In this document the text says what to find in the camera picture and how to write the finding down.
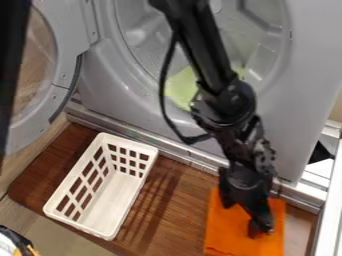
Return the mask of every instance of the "orange cloth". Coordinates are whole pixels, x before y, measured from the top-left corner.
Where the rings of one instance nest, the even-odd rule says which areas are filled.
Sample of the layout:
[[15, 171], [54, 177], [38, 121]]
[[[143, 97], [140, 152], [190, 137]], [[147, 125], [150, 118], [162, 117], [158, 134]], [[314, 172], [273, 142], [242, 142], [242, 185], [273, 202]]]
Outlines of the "orange cloth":
[[204, 248], [206, 255], [283, 256], [285, 202], [270, 199], [270, 206], [275, 218], [274, 232], [251, 239], [247, 235], [250, 216], [240, 205], [224, 209], [218, 188], [212, 190]]

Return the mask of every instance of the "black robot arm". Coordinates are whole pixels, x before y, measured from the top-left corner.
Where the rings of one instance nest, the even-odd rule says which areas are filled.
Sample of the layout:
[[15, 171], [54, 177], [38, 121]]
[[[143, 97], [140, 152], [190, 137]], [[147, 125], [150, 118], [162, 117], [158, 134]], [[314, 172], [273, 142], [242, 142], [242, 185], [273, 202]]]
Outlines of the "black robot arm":
[[[163, 115], [180, 139], [193, 144], [216, 138], [229, 160], [220, 168], [220, 195], [225, 207], [239, 203], [250, 214], [249, 235], [271, 232], [273, 218], [268, 205], [276, 171], [275, 151], [264, 137], [256, 115], [256, 96], [232, 70], [208, 0], [150, 0], [164, 13], [173, 36], [160, 78]], [[207, 135], [185, 137], [167, 117], [164, 86], [176, 44], [187, 55], [197, 76], [199, 93], [191, 103], [191, 114]]]

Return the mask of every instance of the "white washing machine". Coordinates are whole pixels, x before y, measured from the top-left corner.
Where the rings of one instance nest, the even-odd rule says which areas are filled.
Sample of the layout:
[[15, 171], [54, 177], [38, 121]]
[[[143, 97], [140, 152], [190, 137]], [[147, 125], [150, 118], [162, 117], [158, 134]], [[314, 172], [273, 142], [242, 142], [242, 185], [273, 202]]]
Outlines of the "white washing machine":
[[[38, 93], [12, 122], [8, 152], [28, 145], [49, 128], [79, 72], [86, 109], [177, 141], [157, 99], [171, 34], [161, 13], [147, 0], [33, 3], [55, 42], [55, 56]], [[340, 89], [342, 35], [337, 31], [342, 2], [212, 0], [211, 7], [233, 66], [257, 93], [258, 113], [278, 152], [278, 172], [297, 181]], [[170, 79], [182, 72], [184, 76], [188, 66], [179, 48]], [[185, 74], [187, 80], [176, 80], [186, 81], [185, 93], [184, 87], [193, 87], [190, 73]], [[185, 134], [200, 134], [178, 104], [182, 90], [175, 85], [179, 96], [170, 95], [168, 112]], [[214, 140], [194, 147], [223, 157]]]

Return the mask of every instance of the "laundry basket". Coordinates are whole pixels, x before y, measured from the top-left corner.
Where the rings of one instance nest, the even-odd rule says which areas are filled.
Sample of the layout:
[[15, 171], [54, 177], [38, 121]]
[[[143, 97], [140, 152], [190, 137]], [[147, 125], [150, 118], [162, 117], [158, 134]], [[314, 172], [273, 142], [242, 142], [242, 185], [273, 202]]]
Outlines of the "laundry basket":
[[99, 134], [44, 205], [44, 213], [113, 240], [157, 156], [155, 147]]

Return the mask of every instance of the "wooden platform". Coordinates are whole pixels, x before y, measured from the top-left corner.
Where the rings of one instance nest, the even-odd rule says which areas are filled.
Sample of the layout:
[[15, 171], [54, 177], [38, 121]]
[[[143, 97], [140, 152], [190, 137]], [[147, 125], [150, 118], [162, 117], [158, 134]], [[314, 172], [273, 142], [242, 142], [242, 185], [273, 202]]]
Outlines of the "wooden platform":
[[[9, 188], [9, 196], [43, 214], [45, 202], [97, 132], [71, 125]], [[107, 242], [68, 229], [119, 255], [203, 255], [209, 191], [217, 179], [159, 157], [118, 237]], [[316, 216], [289, 207], [286, 255], [305, 255]]]

